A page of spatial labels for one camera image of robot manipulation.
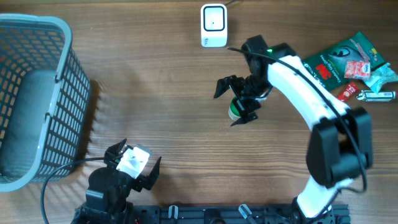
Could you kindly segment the grey plastic shopping basket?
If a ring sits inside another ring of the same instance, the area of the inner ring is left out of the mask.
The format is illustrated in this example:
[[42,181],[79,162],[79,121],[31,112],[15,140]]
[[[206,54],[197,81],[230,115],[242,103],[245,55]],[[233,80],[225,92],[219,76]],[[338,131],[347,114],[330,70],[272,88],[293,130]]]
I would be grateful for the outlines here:
[[1,15],[1,191],[72,171],[90,79],[58,17]]

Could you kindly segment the red tissue packet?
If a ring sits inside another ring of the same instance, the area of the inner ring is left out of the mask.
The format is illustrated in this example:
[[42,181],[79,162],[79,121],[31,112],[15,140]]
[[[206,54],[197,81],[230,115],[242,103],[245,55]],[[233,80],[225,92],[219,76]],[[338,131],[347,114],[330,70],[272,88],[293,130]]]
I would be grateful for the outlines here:
[[367,80],[371,76],[371,64],[363,61],[347,61],[345,78]]

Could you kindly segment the light green wipes packet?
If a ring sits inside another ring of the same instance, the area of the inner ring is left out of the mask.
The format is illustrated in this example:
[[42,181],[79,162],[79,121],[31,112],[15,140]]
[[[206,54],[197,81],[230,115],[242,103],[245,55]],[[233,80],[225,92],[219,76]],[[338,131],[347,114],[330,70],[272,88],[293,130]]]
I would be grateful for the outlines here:
[[397,80],[397,74],[390,68],[390,63],[385,63],[371,72],[371,76],[364,81],[364,84],[368,86],[371,91],[379,93],[384,84],[397,82]]

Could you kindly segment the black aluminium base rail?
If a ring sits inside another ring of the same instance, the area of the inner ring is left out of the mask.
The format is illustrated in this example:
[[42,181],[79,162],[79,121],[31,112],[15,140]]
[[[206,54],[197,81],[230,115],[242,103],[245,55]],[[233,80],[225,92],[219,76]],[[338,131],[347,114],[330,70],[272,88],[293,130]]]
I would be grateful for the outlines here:
[[303,223],[300,217],[293,217],[290,204],[271,204],[250,206],[242,212],[235,207],[181,207],[171,205],[167,208],[158,206],[135,206],[133,223],[142,224],[184,224],[184,223],[258,223],[283,224]]

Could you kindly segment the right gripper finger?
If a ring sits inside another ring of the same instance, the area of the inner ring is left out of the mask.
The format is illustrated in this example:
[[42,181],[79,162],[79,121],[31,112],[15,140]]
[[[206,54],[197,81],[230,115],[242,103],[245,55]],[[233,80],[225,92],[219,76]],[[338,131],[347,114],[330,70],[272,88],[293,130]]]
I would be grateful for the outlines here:
[[213,98],[218,98],[224,94],[227,90],[231,89],[235,96],[239,96],[244,86],[244,78],[237,77],[236,75],[231,75],[219,79],[216,83],[216,90]]
[[254,99],[245,99],[245,100],[239,100],[243,107],[244,107],[244,122],[243,123],[238,123],[234,122],[231,124],[231,126],[238,125],[238,124],[246,124],[250,121],[254,121],[255,119],[258,119],[258,115],[254,112],[255,110],[258,109],[258,101]]

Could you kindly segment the green 3M gloves package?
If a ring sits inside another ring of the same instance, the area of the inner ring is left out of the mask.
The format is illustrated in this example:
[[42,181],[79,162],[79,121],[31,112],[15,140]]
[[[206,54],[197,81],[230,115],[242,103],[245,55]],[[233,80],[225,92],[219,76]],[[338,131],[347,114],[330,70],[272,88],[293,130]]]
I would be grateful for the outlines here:
[[386,63],[373,43],[358,32],[349,39],[343,40],[303,60],[304,67],[327,90],[333,90],[353,78],[345,78],[347,61],[363,61],[371,64],[371,72]]

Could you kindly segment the green lid spice jar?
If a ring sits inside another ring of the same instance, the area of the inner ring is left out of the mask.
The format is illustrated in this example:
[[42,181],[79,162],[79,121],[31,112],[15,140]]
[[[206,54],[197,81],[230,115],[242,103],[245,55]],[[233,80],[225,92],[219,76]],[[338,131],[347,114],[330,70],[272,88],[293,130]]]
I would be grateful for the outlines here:
[[242,103],[238,100],[238,98],[235,96],[231,100],[231,103],[229,105],[228,115],[234,122],[243,123],[244,114],[245,114],[244,107]]

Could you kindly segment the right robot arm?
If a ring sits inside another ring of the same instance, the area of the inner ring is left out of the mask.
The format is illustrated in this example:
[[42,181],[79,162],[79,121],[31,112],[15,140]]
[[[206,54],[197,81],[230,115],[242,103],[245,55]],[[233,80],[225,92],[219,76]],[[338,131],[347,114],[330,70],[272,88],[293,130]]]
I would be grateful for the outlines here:
[[371,117],[351,109],[322,87],[289,44],[268,46],[260,35],[239,48],[249,65],[248,77],[231,75],[217,81],[215,97],[233,91],[229,115],[234,124],[257,119],[256,110],[273,89],[292,103],[310,130],[306,155],[310,178],[289,204],[271,204],[255,218],[245,204],[238,210],[249,223],[349,223],[346,205],[335,204],[350,191],[355,178],[366,178],[373,164]]

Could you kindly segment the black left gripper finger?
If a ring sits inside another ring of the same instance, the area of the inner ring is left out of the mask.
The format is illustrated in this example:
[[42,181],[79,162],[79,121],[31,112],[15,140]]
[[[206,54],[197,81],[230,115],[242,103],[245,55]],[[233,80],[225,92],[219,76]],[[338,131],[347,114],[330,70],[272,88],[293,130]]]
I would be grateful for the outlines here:
[[152,168],[151,172],[149,175],[145,176],[144,181],[142,182],[143,188],[146,190],[151,190],[156,183],[159,175],[160,175],[160,162],[161,162],[161,157],[159,157]]
[[111,161],[115,161],[116,159],[122,158],[123,153],[121,151],[122,151],[126,141],[127,141],[127,139],[123,139],[121,142],[108,147],[104,154],[104,161],[111,162]]

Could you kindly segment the white barcode scanner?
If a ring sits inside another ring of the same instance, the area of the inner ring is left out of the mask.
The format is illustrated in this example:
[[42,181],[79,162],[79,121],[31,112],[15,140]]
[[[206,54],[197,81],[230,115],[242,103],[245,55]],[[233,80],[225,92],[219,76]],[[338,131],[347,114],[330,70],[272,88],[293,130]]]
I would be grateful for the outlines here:
[[228,10],[224,4],[204,4],[200,9],[201,45],[224,47],[228,40]]

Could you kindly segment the green white gum pack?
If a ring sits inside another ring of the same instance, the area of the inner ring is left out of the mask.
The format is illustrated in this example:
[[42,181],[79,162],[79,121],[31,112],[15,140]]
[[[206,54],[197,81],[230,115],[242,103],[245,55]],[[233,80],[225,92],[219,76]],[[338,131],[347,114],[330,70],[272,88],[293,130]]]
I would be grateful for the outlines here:
[[380,91],[375,93],[372,90],[362,90],[356,99],[365,102],[388,102],[393,100],[395,97],[395,91]]

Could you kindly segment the red Nescafe coffee stick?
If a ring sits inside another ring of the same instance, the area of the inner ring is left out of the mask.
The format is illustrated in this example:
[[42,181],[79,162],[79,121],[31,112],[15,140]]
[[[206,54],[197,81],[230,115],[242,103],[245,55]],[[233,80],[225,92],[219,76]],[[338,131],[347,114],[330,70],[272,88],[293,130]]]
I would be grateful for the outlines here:
[[346,88],[337,96],[337,99],[342,102],[347,102],[359,90],[355,82],[350,82]]

